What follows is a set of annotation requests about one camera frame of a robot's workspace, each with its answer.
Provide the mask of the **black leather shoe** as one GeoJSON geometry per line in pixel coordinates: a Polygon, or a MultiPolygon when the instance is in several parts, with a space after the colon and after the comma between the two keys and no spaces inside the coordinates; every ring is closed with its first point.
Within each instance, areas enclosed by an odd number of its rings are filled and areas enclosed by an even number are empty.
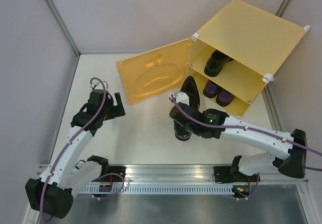
{"type": "Polygon", "coordinates": [[[223,69],[223,66],[226,63],[231,62],[231,61],[233,61],[233,58],[216,50],[210,55],[209,59],[207,60],[205,68],[204,68],[204,73],[207,76],[216,77],[217,75],[219,75],[219,73],[223,69]]]}
{"type": "MultiPolygon", "coordinates": [[[[201,120],[200,97],[197,84],[192,76],[188,76],[180,89],[189,97],[189,106],[179,103],[180,107],[195,120],[201,120]]],[[[192,135],[200,136],[200,125],[186,118],[176,106],[170,111],[170,117],[173,119],[176,139],[188,141],[192,135]]]]}

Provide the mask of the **yellow cabinet door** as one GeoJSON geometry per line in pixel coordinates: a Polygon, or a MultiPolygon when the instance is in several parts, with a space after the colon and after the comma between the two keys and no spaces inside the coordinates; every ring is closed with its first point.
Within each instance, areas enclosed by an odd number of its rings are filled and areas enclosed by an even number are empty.
{"type": "Polygon", "coordinates": [[[116,62],[128,104],[133,105],[182,85],[187,76],[192,38],[116,62]]]}

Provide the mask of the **purple loafer shoe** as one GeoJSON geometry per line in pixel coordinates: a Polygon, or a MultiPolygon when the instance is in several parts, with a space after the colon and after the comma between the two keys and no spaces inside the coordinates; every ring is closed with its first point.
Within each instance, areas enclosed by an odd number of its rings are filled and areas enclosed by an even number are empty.
{"type": "Polygon", "coordinates": [[[204,89],[203,89],[203,95],[208,98],[214,98],[218,94],[219,90],[220,90],[219,85],[212,82],[211,80],[208,80],[206,82],[204,89]]]}
{"type": "Polygon", "coordinates": [[[221,107],[226,107],[234,100],[234,98],[234,94],[225,89],[222,89],[217,95],[216,103],[221,107]]]}

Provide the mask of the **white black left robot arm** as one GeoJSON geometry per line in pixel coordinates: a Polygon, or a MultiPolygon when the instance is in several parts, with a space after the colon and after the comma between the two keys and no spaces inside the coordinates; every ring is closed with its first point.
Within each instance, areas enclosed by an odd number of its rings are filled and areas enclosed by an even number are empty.
{"type": "Polygon", "coordinates": [[[30,178],[25,190],[29,204],[41,215],[63,219],[78,194],[91,182],[119,181],[124,171],[113,173],[108,159],[90,156],[82,167],[76,162],[103,122],[125,115],[119,93],[113,96],[103,90],[92,90],[88,102],[74,115],[71,127],[59,154],[52,159],[37,179],[30,178]]]}

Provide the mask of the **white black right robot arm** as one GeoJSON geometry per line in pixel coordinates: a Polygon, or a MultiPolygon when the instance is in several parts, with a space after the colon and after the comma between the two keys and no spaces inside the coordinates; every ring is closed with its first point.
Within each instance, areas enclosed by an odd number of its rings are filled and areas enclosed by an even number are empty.
{"type": "Polygon", "coordinates": [[[229,174],[235,181],[259,173],[274,173],[302,179],[305,176],[306,133],[295,129],[291,133],[273,131],[243,122],[225,112],[198,109],[180,103],[170,111],[176,138],[187,141],[191,135],[205,139],[227,138],[264,151],[253,156],[234,157],[229,174]]]}

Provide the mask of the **yellow plastic shoe cabinet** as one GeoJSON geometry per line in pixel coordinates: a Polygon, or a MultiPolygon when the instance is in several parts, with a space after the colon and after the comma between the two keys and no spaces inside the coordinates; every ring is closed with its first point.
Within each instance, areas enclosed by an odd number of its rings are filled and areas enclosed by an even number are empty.
{"type": "Polygon", "coordinates": [[[199,91],[208,80],[234,95],[224,110],[242,116],[310,29],[241,0],[231,0],[193,34],[190,72],[199,91]],[[204,72],[214,51],[232,58],[215,76],[204,72]]]}

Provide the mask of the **aluminium mounting rail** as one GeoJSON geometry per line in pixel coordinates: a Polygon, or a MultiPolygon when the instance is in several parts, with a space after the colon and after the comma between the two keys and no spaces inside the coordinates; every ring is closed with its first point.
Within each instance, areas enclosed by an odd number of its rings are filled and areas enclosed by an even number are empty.
{"type": "MultiPolygon", "coordinates": [[[[123,165],[126,182],[135,184],[213,184],[213,165],[123,165]]],[[[261,185],[308,184],[280,173],[261,173],[261,185]]]]}

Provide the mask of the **aluminium frame post left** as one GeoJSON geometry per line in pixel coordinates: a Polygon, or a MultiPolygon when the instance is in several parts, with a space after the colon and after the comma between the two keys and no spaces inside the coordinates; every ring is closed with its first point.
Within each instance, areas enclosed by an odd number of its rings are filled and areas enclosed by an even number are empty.
{"type": "Polygon", "coordinates": [[[44,0],[48,9],[50,10],[50,13],[52,14],[55,22],[57,23],[58,27],[60,28],[62,34],[64,35],[65,39],[67,40],[70,48],[73,50],[74,54],[77,58],[80,57],[81,53],[68,29],[66,26],[57,6],[55,5],[54,0],[44,0]]]}

